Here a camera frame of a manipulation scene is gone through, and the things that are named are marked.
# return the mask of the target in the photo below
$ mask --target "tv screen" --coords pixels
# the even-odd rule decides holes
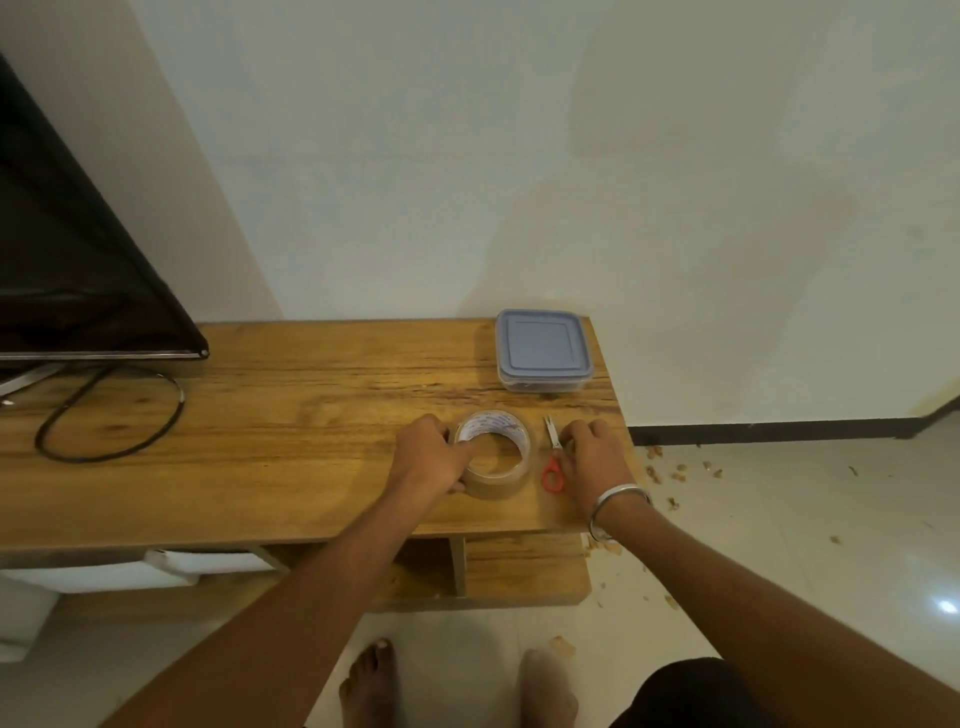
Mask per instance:
[[[0,361],[206,355],[0,56]]]

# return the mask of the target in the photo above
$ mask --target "wood grain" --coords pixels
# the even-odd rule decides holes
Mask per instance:
[[[243,546],[323,541],[380,493],[395,432],[419,415],[455,424],[482,408],[532,425],[602,417],[630,438],[592,326],[596,374],[580,392],[507,392],[496,375],[492,320],[235,324],[203,327],[205,362],[156,367],[188,399],[150,448],[95,465],[33,450],[43,419],[84,380],[59,376],[0,411],[0,551],[119,546]],[[122,448],[155,430],[175,393],[156,379],[104,381],[55,428],[73,453]],[[546,432],[536,427],[545,462]],[[528,482],[506,500],[446,498],[422,536],[583,530],[565,497]]]
[[[457,596],[446,540],[414,539],[391,565],[371,612],[488,609],[579,604],[590,594],[579,534],[467,541],[466,596]],[[229,619],[283,574],[205,576],[194,587],[64,595],[51,620]]]

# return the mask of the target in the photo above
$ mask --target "right arm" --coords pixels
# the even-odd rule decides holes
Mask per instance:
[[[564,429],[567,490],[589,518],[597,498],[636,479],[610,426]],[[960,725],[960,693],[701,544],[637,493],[597,524],[660,580],[784,726]]]

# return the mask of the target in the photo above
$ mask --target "lower shelf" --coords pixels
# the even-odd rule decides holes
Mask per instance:
[[[466,587],[457,596],[446,539],[408,541],[370,611],[417,612],[579,604],[590,593],[579,534],[479,538],[465,543]],[[227,619],[273,587],[275,571],[203,577],[193,587],[64,595],[60,622]]]

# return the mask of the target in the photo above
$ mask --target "scissor blade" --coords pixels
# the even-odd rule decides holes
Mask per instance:
[[[553,446],[553,449],[560,449],[560,438],[557,436],[557,428],[553,424],[553,418],[547,415],[543,418],[543,421],[546,422],[546,431],[550,435],[550,445]]]

